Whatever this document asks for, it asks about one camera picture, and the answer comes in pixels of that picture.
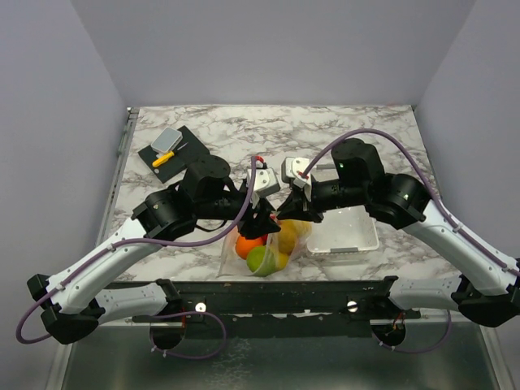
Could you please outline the yellow orange mango toy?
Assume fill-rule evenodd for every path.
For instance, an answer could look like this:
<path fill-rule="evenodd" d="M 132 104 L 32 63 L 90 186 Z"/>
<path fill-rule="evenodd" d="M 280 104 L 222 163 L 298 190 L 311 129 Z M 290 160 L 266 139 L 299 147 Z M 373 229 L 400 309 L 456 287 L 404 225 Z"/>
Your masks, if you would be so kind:
<path fill-rule="evenodd" d="M 303 243 L 312 231 L 311 222 L 294 219 L 285 219 L 279 222 L 280 231 L 277 233 L 278 249 L 281 253 L 291 254 L 294 249 Z"/>

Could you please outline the orange fruit toy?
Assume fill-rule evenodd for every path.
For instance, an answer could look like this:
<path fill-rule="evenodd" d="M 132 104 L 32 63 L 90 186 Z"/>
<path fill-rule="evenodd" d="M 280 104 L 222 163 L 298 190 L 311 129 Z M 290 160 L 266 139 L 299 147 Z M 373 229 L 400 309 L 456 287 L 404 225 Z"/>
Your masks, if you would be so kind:
<path fill-rule="evenodd" d="M 243 260 L 246 260 L 249 253 L 260 246 L 264 245 L 264 240 L 262 238 L 256 239 L 247 239 L 243 236 L 238 236 L 235 243 L 235 251 L 236 254 Z"/>

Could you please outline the clear zip top bag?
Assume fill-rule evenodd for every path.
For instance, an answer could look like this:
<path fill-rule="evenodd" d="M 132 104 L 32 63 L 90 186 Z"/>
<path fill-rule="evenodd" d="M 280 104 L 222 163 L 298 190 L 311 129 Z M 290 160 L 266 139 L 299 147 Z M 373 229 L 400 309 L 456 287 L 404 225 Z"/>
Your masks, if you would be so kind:
<path fill-rule="evenodd" d="M 284 270 L 304 254 L 312 223 L 272 218 L 280 227 L 279 232 L 246 239 L 234 228 L 225 237 L 218 276 L 267 277 Z"/>

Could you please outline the green pear toy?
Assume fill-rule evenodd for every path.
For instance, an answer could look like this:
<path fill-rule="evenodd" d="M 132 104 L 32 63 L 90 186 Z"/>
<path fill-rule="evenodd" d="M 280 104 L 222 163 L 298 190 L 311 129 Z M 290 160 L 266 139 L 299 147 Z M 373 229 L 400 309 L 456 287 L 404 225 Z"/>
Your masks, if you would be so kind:
<path fill-rule="evenodd" d="M 276 272 L 275 254 L 265 245 L 257 247 L 249 253 L 246 265 L 255 276 L 269 276 Z"/>

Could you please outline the yellow lemon toy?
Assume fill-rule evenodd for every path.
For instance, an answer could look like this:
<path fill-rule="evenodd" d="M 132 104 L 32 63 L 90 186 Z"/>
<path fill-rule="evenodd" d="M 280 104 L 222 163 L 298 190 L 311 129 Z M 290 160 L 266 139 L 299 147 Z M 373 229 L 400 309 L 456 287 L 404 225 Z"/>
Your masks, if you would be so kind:
<path fill-rule="evenodd" d="M 277 271 L 283 270 L 288 265 L 288 261 L 289 256 L 286 253 L 278 252 L 275 256 L 275 269 Z"/>

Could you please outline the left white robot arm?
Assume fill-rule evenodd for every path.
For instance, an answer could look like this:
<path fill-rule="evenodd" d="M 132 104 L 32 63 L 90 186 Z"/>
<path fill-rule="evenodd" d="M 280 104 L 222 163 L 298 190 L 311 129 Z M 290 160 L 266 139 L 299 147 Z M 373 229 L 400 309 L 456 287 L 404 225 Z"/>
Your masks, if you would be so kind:
<path fill-rule="evenodd" d="M 280 189 L 274 170 L 254 156 L 239 188 L 229 175 L 224 159 L 200 157 L 188 165 L 182 180 L 151 193 L 90 254 L 58 274 L 30 278 L 28 288 L 42 309 L 46 335 L 67 345 L 116 319 L 173 319 L 184 305 L 172 282 L 157 279 L 135 288 L 112 288 L 111 283 L 163 247 L 189 247 L 181 237 L 193 232 L 201 219 L 227 222 L 228 231 L 237 229 L 249 239 L 277 232 L 266 199 Z"/>

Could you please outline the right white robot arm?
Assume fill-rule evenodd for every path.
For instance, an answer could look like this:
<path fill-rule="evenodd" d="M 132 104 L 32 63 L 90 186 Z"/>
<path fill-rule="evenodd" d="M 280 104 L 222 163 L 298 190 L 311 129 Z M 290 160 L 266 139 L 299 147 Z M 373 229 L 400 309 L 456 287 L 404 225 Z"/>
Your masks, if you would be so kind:
<path fill-rule="evenodd" d="M 337 179 L 319 182 L 312 161 L 286 158 L 283 182 L 291 193 L 279 219 L 320 223 L 325 212 L 363 206 L 370 217 L 402 230 L 435 250 L 461 275 L 447 279 L 396 279 L 373 298 L 375 312 L 456 310 L 478 325 L 498 327 L 519 314 L 519 261 L 476 236 L 453 217 L 424 179 L 385 172 L 377 149 L 357 138 L 333 143 Z"/>

